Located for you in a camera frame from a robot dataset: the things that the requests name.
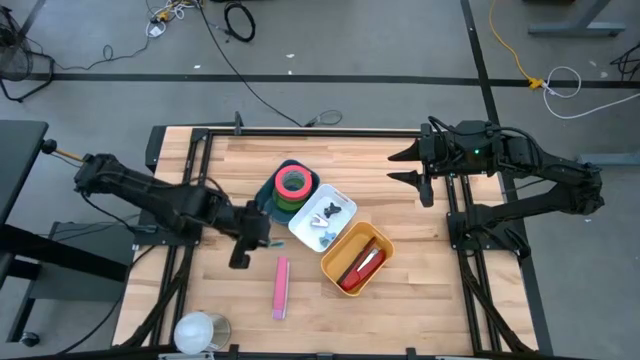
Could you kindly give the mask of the white lamp on metal base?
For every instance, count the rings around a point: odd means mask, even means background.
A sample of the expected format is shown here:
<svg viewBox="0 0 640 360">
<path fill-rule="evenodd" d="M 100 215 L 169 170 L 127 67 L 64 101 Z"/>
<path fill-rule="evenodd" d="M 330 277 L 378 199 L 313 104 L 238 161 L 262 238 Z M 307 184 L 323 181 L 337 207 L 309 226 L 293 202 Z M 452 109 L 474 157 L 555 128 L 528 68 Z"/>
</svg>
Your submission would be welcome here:
<svg viewBox="0 0 640 360">
<path fill-rule="evenodd" d="M 224 348 L 231 338 L 231 324 L 220 315 L 192 312 L 177 323 L 173 339 L 177 349 L 187 355 L 215 352 Z"/>
</svg>

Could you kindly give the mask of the pink and white stapler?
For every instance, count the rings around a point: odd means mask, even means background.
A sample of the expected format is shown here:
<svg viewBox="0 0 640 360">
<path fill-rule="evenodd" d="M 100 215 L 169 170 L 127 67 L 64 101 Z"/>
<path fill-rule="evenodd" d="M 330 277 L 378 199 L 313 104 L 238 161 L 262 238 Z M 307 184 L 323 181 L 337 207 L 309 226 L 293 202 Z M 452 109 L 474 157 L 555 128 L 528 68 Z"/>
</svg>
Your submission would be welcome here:
<svg viewBox="0 0 640 360">
<path fill-rule="evenodd" d="M 288 304 L 290 263 L 287 257 L 278 257 L 272 301 L 272 318 L 284 320 Z"/>
</svg>

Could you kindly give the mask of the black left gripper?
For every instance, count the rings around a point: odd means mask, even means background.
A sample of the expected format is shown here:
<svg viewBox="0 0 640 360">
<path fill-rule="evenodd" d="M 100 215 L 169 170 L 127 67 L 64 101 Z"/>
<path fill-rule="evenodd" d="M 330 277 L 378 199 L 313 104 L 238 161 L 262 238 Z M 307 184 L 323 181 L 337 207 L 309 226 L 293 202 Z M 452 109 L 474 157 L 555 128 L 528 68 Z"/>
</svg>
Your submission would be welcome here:
<svg viewBox="0 0 640 360">
<path fill-rule="evenodd" d="M 244 207 L 234 206 L 236 243 L 231 253 L 229 267 L 247 269 L 250 263 L 248 251 L 258 247 L 268 247 L 271 243 L 269 216 L 259 210 L 255 201 L 248 201 Z"/>
</svg>

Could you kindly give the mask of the teal plastic bin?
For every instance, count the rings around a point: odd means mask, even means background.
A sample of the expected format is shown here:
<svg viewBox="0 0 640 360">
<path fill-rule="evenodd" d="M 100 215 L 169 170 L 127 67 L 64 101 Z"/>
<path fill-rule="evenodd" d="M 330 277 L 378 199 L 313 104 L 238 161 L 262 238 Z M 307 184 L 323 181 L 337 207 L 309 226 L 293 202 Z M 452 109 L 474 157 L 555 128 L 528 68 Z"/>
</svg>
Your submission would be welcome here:
<svg viewBox="0 0 640 360">
<path fill-rule="evenodd" d="M 310 172 L 311 179 L 312 179 L 312 186 L 310 191 L 311 195 L 315 193 L 315 191 L 320 185 L 319 175 L 313 170 L 311 170 L 310 168 L 306 167 L 304 164 L 298 162 L 297 160 L 288 159 L 280 164 L 280 166 L 274 171 L 274 173 L 268 178 L 268 180 L 263 184 L 263 186 L 257 192 L 257 194 L 254 197 L 254 200 L 257 204 L 257 207 L 261 211 L 269 215 L 275 223 L 278 223 L 281 225 L 287 225 L 289 221 L 296 214 L 296 211 L 286 212 L 284 210 L 281 210 L 275 205 L 275 202 L 273 199 L 273 191 L 275 189 L 276 174 L 279 170 L 281 170 L 282 168 L 288 165 L 299 165 Z"/>
</svg>

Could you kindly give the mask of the black floor fan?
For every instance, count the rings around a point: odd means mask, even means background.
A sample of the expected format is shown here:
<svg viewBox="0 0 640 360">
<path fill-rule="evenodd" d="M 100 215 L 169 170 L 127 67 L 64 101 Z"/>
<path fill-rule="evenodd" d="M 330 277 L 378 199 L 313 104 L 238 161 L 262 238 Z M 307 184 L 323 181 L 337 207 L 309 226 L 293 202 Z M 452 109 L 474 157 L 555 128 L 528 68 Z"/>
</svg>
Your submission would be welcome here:
<svg viewBox="0 0 640 360">
<path fill-rule="evenodd" d="M 29 15 L 24 24 L 19 25 L 12 15 L 12 10 L 0 5 L 0 89 L 7 100 L 18 103 L 23 103 L 26 98 L 43 90 L 53 81 L 54 59 L 49 55 L 32 51 L 27 39 L 27 33 L 35 17 L 36 15 Z M 11 96 L 5 81 L 21 82 L 28 79 L 32 74 L 34 56 L 48 61 L 48 74 L 44 83 L 24 95 Z"/>
</svg>

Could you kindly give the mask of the black desk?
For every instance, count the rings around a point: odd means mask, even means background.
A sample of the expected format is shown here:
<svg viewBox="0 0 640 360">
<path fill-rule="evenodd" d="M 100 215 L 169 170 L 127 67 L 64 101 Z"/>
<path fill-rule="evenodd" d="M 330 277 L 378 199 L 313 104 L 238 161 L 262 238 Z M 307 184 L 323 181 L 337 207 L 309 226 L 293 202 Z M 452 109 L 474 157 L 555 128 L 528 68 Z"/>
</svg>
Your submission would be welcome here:
<svg viewBox="0 0 640 360">
<path fill-rule="evenodd" d="M 27 347 L 45 339 L 27 328 L 38 300 L 112 301 L 131 262 L 131 236 L 115 224 L 55 222 L 38 235 L 7 223 L 47 129 L 40 121 L 0 120 L 0 288 L 9 278 L 28 282 L 6 341 Z"/>
</svg>

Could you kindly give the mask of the white plastic bin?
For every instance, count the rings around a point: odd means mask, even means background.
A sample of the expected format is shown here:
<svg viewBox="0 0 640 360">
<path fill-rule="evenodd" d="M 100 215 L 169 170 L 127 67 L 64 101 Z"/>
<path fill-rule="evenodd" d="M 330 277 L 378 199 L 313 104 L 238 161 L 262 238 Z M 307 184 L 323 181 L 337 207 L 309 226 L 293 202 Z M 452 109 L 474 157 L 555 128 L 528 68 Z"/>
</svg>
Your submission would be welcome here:
<svg viewBox="0 0 640 360">
<path fill-rule="evenodd" d="M 342 211 L 327 219 L 323 214 L 323 210 L 328 207 L 331 202 L 340 206 Z M 288 229 L 304 245 L 315 252 L 321 253 L 327 250 L 336 240 L 356 212 L 357 205 L 354 201 L 338 191 L 335 187 L 329 184 L 322 184 L 289 221 Z M 329 222 L 329 226 L 327 228 L 311 226 L 310 222 L 314 214 L 321 215 Z M 328 248 L 323 248 L 320 245 L 319 238 L 323 236 L 326 231 L 336 233 L 337 236 Z"/>
</svg>

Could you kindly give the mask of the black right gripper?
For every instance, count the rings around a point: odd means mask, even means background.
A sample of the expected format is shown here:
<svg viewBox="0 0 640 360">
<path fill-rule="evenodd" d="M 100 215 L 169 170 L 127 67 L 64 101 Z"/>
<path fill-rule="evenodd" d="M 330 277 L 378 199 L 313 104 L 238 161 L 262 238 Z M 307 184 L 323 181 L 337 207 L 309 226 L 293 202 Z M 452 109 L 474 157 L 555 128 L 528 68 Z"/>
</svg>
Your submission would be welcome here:
<svg viewBox="0 0 640 360">
<path fill-rule="evenodd" d="M 392 172 L 388 177 L 419 189 L 420 201 L 424 207 L 434 202 L 432 178 L 443 167 L 449 166 L 457 157 L 453 135 L 443 132 L 437 125 L 423 123 L 421 137 L 407 149 L 388 157 L 389 161 L 421 161 L 423 173 Z"/>
</svg>

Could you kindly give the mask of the red stapler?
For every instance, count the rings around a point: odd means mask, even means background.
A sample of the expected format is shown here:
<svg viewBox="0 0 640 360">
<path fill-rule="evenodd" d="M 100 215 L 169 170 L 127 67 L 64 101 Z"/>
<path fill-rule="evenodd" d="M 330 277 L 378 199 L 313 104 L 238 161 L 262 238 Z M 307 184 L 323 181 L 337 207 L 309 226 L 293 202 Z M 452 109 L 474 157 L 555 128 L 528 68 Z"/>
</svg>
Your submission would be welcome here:
<svg viewBox="0 0 640 360">
<path fill-rule="evenodd" d="M 338 286 L 351 292 L 371 277 L 385 259 L 386 252 L 377 245 L 376 238 L 371 238 L 338 278 Z"/>
</svg>

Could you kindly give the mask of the silver aluminium bracket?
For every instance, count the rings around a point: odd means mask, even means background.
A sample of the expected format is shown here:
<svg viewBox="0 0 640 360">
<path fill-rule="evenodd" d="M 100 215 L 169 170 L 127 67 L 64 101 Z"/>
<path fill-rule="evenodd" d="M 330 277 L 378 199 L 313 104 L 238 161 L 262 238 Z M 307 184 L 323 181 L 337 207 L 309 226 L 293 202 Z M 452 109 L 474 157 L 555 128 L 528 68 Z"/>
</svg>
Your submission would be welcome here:
<svg viewBox="0 0 640 360">
<path fill-rule="evenodd" d="M 197 354 L 185 353 L 163 353 L 159 354 L 157 360 L 215 360 L 214 353 L 201 352 Z"/>
</svg>

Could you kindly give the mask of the black aluminium rig frame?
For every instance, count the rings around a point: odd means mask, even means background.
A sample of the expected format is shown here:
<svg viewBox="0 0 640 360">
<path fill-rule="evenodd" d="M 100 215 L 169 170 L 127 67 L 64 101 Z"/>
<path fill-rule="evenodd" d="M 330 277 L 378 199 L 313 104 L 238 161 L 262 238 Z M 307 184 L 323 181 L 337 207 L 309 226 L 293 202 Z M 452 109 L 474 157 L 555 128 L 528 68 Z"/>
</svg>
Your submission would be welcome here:
<svg viewBox="0 0 640 360">
<path fill-rule="evenodd" d="M 254 251 L 245 270 L 228 265 L 231 240 L 205 231 L 194 252 L 185 307 L 230 320 L 230 342 L 216 360 L 227 360 L 231 344 L 239 345 L 239 360 L 406 360 L 407 348 L 416 349 L 417 359 L 506 351 L 506 341 L 464 285 L 463 266 L 489 289 L 519 340 L 536 347 L 517 257 L 504 250 L 462 255 L 450 245 L 447 213 L 468 200 L 500 204 L 498 177 L 437 179 L 434 204 L 423 207 L 415 189 L 388 177 L 411 169 L 388 157 L 412 141 L 405 131 L 253 128 L 235 136 L 215 129 L 208 169 L 235 202 L 253 197 L 280 163 L 294 159 L 356 203 L 355 224 L 371 223 L 395 246 L 395 255 L 360 296 L 327 298 L 322 255 L 284 226 L 272 228 L 284 247 Z M 290 263 L 288 304 L 285 319 L 274 320 L 280 256 Z"/>
</svg>

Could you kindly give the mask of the red tape roll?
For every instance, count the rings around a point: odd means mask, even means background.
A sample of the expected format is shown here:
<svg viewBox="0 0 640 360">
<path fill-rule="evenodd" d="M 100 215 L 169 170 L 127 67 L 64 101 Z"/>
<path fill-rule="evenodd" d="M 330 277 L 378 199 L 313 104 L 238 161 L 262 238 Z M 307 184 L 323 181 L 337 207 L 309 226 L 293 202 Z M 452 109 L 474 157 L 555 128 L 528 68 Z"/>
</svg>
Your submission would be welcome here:
<svg viewBox="0 0 640 360">
<path fill-rule="evenodd" d="M 276 173 L 275 190 L 282 199 L 301 201 L 311 192 L 312 175 L 300 165 L 287 165 Z"/>
</svg>

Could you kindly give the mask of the yellow plastic bin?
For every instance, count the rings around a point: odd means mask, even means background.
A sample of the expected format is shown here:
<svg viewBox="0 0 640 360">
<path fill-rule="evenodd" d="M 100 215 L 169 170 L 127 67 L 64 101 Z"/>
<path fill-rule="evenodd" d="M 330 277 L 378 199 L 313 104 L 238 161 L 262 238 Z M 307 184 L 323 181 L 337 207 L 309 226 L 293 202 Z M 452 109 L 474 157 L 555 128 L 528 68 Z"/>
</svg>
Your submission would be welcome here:
<svg viewBox="0 0 640 360">
<path fill-rule="evenodd" d="M 386 252 L 386 259 L 364 283 L 351 292 L 345 292 L 338 286 L 337 280 L 371 238 L 377 239 L 377 245 Z M 327 278 L 326 283 L 322 285 L 322 296 L 327 298 L 360 296 L 394 255 L 395 246 L 389 237 L 369 222 L 357 222 L 335 242 L 321 260 L 321 270 Z"/>
</svg>

